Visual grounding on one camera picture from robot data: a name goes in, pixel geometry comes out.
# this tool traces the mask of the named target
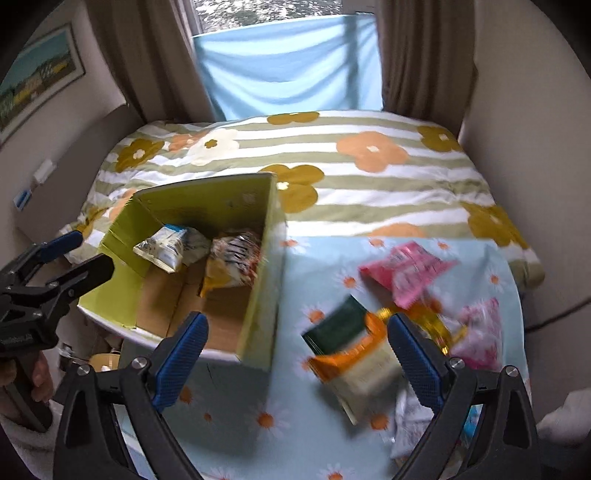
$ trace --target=light blue bedsheet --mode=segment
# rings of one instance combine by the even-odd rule
[[[198,362],[187,383],[191,402],[177,402],[164,416],[191,461],[212,478],[391,480],[396,468],[388,442],[397,385],[371,405],[370,414],[379,422],[353,427],[333,394],[302,369],[311,352],[301,333],[311,326],[310,312],[327,313],[349,294],[376,310],[380,303],[364,286],[357,268],[385,257],[406,240],[294,240],[285,265],[272,372]],[[417,242],[444,260],[460,261],[430,287],[446,307],[461,309],[497,298],[504,363],[517,366],[527,379],[521,305],[508,264],[496,245],[476,240]],[[126,344],[126,361],[139,353],[136,346]],[[133,435],[126,418],[122,427]]]
[[[218,121],[318,110],[381,110],[373,15],[270,22],[194,37]]]

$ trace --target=framed picture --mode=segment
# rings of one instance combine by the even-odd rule
[[[71,24],[27,45],[0,83],[0,144],[84,73]]]

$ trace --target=cable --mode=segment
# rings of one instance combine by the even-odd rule
[[[558,315],[554,315],[553,317],[550,317],[549,319],[544,320],[541,323],[537,323],[536,325],[532,325],[531,327],[527,327],[525,329],[525,332],[526,333],[536,332],[548,325],[553,324],[554,322],[558,322],[559,320],[562,320],[562,319],[568,317],[569,315],[571,315],[575,312],[578,312],[580,309],[582,309],[583,307],[586,307],[590,303],[591,303],[591,297],[587,297],[586,299],[584,299],[583,301],[580,301],[579,303],[572,306],[568,310],[565,310],[564,312],[559,313]]]

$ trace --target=green package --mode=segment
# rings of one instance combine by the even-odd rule
[[[315,355],[331,355],[365,331],[366,313],[367,310],[349,296],[322,322],[302,334],[302,338]]]

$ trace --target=metal screw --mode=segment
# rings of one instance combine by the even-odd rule
[[[466,366],[464,360],[456,356],[454,358],[450,358],[449,364],[452,366],[452,368],[455,368],[457,370],[460,370]]]
[[[90,373],[90,365],[79,366],[78,370],[76,370],[76,373],[81,377],[84,377],[84,375],[88,375]]]
[[[517,369],[517,367],[514,367],[513,365],[508,365],[507,367],[505,367],[505,373],[510,377],[516,377],[517,375],[519,375],[519,370]]]
[[[148,360],[145,359],[143,356],[139,356],[137,358],[134,358],[131,361],[131,367],[135,368],[136,370],[142,370],[143,367],[145,367],[146,365],[148,365]]]

